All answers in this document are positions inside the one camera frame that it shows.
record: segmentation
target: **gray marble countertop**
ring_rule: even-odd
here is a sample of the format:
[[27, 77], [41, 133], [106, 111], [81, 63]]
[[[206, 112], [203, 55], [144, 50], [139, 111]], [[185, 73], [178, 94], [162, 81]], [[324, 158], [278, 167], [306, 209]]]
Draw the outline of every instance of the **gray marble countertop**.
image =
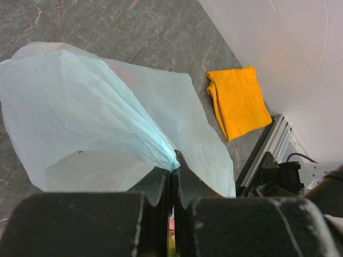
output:
[[[262, 130], [226, 142], [206, 93], [206, 71], [241, 67], [197, 0], [17, 0], [0, 5], [0, 61], [30, 41], [65, 42], [98, 56], [190, 74], [209, 124], [227, 146], [235, 177]], [[0, 233], [13, 208], [39, 192], [0, 121]]]

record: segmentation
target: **white wall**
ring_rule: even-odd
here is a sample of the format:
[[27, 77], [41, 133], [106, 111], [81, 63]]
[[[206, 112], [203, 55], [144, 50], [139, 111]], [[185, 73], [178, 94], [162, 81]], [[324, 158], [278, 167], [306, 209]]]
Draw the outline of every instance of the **white wall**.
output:
[[309, 154], [343, 160], [343, 1], [199, 0]]

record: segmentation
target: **translucent plastic sheet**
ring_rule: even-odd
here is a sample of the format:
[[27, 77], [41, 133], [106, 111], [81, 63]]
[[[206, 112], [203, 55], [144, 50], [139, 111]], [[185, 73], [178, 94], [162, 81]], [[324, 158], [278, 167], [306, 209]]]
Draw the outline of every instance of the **translucent plastic sheet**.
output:
[[188, 74], [37, 42], [1, 63], [0, 83], [13, 146], [45, 191], [127, 190], [154, 166], [177, 167], [175, 148], [210, 187], [235, 196], [232, 161]]

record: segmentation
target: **plastic bag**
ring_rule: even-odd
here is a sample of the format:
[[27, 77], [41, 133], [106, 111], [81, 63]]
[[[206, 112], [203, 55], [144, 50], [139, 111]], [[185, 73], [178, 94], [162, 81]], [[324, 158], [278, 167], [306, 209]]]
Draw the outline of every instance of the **plastic bag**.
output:
[[188, 74], [37, 42], [0, 64], [0, 83], [13, 146], [45, 191], [127, 190], [154, 166], [176, 168], [176, 148], [205, 183], [235, 196], [232, 161]]

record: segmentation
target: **folded cloth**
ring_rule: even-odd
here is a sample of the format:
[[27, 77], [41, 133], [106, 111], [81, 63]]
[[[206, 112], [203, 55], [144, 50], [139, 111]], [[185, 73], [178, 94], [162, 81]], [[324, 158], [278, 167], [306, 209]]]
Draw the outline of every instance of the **folded cloth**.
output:
[[272, 122], [253, 67], [206, 75], [211, 81], [207, 93], [213, 98], [214, 113], [228, 141]]

